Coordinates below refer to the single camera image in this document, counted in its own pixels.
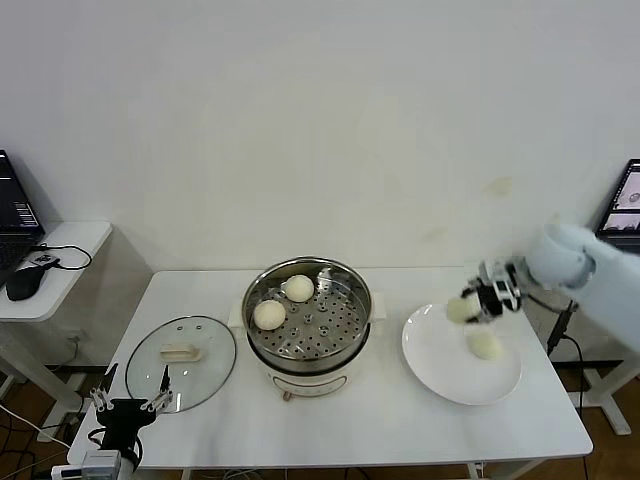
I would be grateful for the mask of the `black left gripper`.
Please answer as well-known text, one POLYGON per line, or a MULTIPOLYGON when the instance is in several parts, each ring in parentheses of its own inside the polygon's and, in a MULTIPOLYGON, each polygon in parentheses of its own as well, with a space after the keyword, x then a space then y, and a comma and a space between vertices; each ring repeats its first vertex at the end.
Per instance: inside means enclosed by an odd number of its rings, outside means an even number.
POLYGON ((118 363, 110 366, 97 387, 90 390, 98 423, 104 429, 102 449, 139 449, 139 431, 153 423, 153 413, 163 413, 173 401, 169 366, 166 365, 159 392, 151 400, 111 399, 109 394, 118 363))

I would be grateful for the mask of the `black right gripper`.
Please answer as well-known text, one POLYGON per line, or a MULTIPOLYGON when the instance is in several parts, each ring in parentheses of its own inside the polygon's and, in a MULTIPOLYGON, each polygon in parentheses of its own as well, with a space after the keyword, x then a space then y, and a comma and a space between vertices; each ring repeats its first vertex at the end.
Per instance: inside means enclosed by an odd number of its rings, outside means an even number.
POLYGON ((478 277, 469 280, 460 297, 477 295, 482 308, 472 307, 463 320, 464 324, 488 324, 504 314, 518 312, 522 307, 523 293, 513 262, 496 261, 479 264, 478 277))

